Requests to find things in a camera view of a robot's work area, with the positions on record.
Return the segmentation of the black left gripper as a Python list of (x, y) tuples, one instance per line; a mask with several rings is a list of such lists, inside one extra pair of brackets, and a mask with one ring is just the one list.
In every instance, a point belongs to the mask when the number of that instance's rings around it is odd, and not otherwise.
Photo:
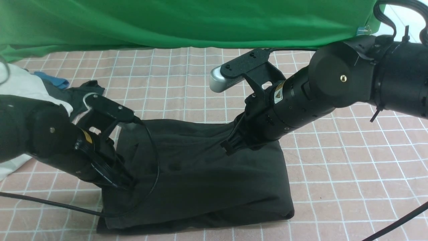
[(116, 153), (114, 142), (108, 138), (106, 141), (100, 139), (99, 135), (88, 130), (79, 129), (74, 150), (84, 160), (89, 162), (89, 168), (76, 173), (91, 177), (91, 182), (99, 187), (110, 186), (125, 190), (132, 189), (135, 179), (127, 170), (122, 156)]

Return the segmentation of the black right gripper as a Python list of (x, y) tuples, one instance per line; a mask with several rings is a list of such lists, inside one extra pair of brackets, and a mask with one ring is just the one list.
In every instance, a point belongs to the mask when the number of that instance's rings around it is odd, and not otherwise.
[(220, 144), (227, 156), (255, 150), (255, 143), (280, 139), (335, 109), (313, 94), (307, 72), (274, 84), (260, 98), (249, 96), (245, 104), (245, 111), (234, 119), (233, 130)]

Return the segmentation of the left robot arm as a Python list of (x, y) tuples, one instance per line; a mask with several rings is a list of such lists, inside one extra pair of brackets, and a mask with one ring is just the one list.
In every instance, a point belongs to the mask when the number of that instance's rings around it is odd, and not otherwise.
[(63, 105), (1, 95), (1, 162), (27, 154), (85, 182), (131, 188), (134, 178), (110, 133), (135, 121), (133, 111), (96, 94), (85, 101), (90, 111), (75, 125)]

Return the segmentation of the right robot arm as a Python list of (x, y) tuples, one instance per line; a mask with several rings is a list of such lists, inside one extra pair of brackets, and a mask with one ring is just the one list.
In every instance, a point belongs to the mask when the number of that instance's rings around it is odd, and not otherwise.
[(360, 35), (315, 51), (290, 78), (269, 62), (270, 49), (254, 49), (217, 68), (212, 78), (243, 79), (253, 89), (234, 129), (221, 143), (226, 154), (258, 150), (337, 108), (357, 102), (427, 119), (427, 47), (388, 35)]

